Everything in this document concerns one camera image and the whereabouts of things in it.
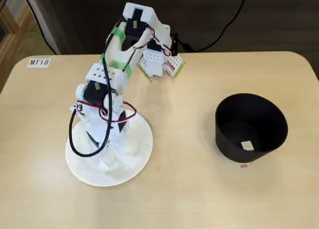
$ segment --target white paper label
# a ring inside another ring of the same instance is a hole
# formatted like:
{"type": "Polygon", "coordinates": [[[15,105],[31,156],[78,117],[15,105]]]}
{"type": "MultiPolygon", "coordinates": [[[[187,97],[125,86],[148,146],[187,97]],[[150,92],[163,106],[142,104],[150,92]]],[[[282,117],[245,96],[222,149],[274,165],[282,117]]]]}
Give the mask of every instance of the white paper label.
{"type": "Polygon", "coordinates": [[[51,58],[31,58],[27,68],[48,68],[51,58]]]}
{"type": "Polygon", "coordinates": [[[254,150],[254,146],[250,141],[241,142],[241,146],[243,146],[243,149],[245,149],[247,151],[254,150]]]}

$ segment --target black bowl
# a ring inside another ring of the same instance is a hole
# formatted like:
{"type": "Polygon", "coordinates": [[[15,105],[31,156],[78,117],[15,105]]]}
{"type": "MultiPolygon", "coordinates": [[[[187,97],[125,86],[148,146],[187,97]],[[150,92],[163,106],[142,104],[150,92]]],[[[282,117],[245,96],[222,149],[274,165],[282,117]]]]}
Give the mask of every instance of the black bowl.
{"type": "Polygon", "coordinates": [[[252,162],[274,151],[288,134],[280,109],[253,94],[225,98],[217,107],[215,119],[216,144],[227,158],[236,162],[252,162]]]}

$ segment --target white paper plate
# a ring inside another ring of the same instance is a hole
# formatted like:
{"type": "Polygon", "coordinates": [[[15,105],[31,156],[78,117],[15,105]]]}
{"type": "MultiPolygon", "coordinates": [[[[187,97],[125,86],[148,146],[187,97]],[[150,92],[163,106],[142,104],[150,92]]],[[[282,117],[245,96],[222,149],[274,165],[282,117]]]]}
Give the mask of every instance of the white paper plate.
{"type": "MultiPolygon", "coordinates": [[[[153,149],[152,130],[147,121],[136,114],[129,120],[130,129],[123,143],[125,152],[134,152],[134,155],[125,158],[116,170],[101,172],[92,168],[88,163],[89,158],[77,156],[71,149],[69,139],[65,145],[65,158],[70,171],[76,178],[84,183],[98,187],[109,187],[125,183],[134,178],[147,164],[153,149]]],[[[89,143],[83,122],[78,122],[72,129],[73,143],[80,152],[89,152],[89,143]]]]}

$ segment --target robotic arm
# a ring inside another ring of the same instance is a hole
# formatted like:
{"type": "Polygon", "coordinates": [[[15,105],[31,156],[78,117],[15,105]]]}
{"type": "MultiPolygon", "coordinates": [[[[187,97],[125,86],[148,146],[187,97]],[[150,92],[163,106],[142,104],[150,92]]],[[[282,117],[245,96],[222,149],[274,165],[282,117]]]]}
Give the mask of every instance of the robotic arm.
{"type": "MultiPolygon", "coordinates": [[[[136,114],[135,108],[122,97],[129,78],[138,62],[150,77],[162,76],[163,71],[175,76],[183,62],[179,55],[172,55],[170,47],[170,27],[158,20],[154,10],[127,3],[123,17],[106,41],[101,61],[93,64],[85,77],[87,83],[76,90],[78,101],[73,106],[69,138],[77,155],[91,157],[106,147],[121,151],[129,119],[136,114]],[[137,42],[122,51],[126,37],[137,42]],[[130,106],[132,111],[126,111],[123,105],[130,106]],[[90,152],[78,152],[73,145],[72,122],[76,114],[85,123],[90,152]]],[[[94,163],[100,170],[110,168],[110,163],[98,157],[94,163]]]]}

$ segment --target wooden table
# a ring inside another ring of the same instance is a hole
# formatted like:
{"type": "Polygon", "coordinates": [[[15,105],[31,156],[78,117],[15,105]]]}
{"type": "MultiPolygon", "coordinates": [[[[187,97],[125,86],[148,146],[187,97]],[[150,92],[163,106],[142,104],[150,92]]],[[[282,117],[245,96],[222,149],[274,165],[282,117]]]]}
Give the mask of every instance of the wooden table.
{"type": "Polygon", "coordinates": [[[178,78],[136,69],[125,92],[150,123],[145,169],[112,188],[78,181],[64,146],[75,102],[98,55],[20,61],[0,95],[0,227],[66,229],[319,228],[319,83],[291,52],[183,54],[178,78]],[[254,93],[285,114],[284,145],[241,168],[214,139],[219,102],[254,93]]]}

